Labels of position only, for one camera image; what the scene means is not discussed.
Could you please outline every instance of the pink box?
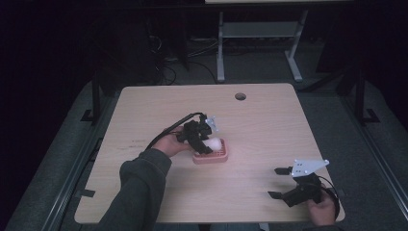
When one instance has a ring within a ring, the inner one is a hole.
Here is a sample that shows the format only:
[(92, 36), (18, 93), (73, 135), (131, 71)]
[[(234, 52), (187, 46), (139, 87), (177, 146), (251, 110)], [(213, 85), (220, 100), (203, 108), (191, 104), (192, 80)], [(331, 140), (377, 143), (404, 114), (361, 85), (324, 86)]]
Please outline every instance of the pink box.
[(223, 163), (228, 160), (228, 153), (227, 153), (227, 148), (225, 145), (225, 141), (223, 139), (221, 140), (221, 150), (212, 152), (210, 154), (198, 154), (194, 153), (192, 155), (192, 161), (196, 165), (204, 165), (204, 164), (214, 164), (214, 163)]

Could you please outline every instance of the person's arm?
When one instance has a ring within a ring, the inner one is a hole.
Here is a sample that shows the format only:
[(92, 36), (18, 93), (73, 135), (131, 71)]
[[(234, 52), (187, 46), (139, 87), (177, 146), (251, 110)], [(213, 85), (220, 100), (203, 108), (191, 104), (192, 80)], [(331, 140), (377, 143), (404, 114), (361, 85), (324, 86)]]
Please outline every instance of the person's arm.
[(314, 200), (306, 201), (309, 217), (312, 223), (316, 226), (313, 228), (305, 228), (303, 231), (342, 231), (340, 227), (335, 225), (336, 222), (336, 207), (330, 195), (321, 191), (321, 203), (317, 204)]
[(96, 230), (152, 230), (165, 192), (169, 157), (188, 149), (188, 144), (168, 135), (135, 160), (123, 163), (120, 191)]

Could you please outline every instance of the screw hole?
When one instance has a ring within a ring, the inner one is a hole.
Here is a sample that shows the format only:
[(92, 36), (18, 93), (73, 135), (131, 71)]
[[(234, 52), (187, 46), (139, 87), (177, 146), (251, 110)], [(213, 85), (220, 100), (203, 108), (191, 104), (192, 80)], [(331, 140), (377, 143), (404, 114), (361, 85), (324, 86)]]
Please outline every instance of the screw hole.
[(243, 100), (246, 99), (246, 94), (244, 94), (244, 93), (236, 93), (236, 94), (235, 94), (235, 98), (236, 98), (237, 100), (243, 101)]

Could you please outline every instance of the dark sleeve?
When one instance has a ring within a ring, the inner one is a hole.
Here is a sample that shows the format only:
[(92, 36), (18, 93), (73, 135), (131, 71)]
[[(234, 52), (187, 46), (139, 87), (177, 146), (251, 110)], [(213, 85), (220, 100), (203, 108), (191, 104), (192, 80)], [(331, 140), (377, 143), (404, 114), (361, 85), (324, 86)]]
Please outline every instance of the dark sleeve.
[(325, 225), (313, 228), (304, 228), (303, 231), (344, 231), (336, 225)]
[(157, 149), (120, 168), (120, 191), (96, 230), (152, 230), (165, 193), (171, 161)]

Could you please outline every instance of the gray carpet floor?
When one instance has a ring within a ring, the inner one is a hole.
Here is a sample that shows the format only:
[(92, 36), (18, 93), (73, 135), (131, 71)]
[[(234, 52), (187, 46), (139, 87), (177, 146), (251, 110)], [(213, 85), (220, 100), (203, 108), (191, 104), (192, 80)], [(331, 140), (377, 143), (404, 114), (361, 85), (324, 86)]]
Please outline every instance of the gray carpet floor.
[[(304, 77), (302, 83), (296, 83), (292, 78), (283, 54), (285, 45), (278, 44), (268, 49), (255, 49), (247, 54), (225, 56), (225, 84), (290, 83), (296, 89), (302, 89), (324, 76), (315, 72), (322, 43), (300, 44), (296, 60)], [(192, 57), (190, 61), (204, 64), (214, 74), (217, 73), (216, 55)], [(174, 85), (214, 84), (209, 70), (199, 64), (191, 63), (190, 71), (178, 63), (170, 64), (169, 67), (177, 73)], [(165, 70), (165, 76), (168, 81), (174, 77), (169, 69)], [(343, 98), (336, 95), (334, 89), (337, 83), (338, 80), (335, 80), (313, 93), (300, 93), (298, 97), (321, 155), (330, 160), (328, 170), (333, 183), (342, 192), (341, 202), (345, 210), (345, 219), (339, 225), (344, 230), (408, 230), (407, 219), (395, 202), (380, 167), (362, 136), (360, 125), (356, 123), (348, 108), (348, 105), (352, 104), (352, 97)], [(102, 97), (103, 112), (107, 119), (98, 123), (96, 127), (90, 126), (90, 122), (80, 121), (84, 111), (91, 108), (90, 89), (88, 84), (78, 95), (32, 184), (21, 199), (8, 230), (41, 229), (78, 152), (84, 145), (94, 146), (97, 139), (103, 138), (109, 118), (115, 109), (117, 96)], [(402, 188), (407, 190), (407, 131), (388, 109), (379, 90), (370, 84), (367, 85), (366, 106), (374, 109), (381, 122), (368, 124), (364, 129), (370, 132)], [(93, 139), (87, 140), (91, 132), (95, 132), (96, 135)], [(90, 141), (91, 144), (84, 144), (84, 141)], [(67, 204), (63, 222), (58, 229), (90, 230), (93, 227), (74, 221), (79, 203), (77, 192), (85, 187), (91, 168), (92, 162), (88, 162)], [(311, 226), (309, 222), (273, 223), (269, 228), (301, 230), (309, 226)]]

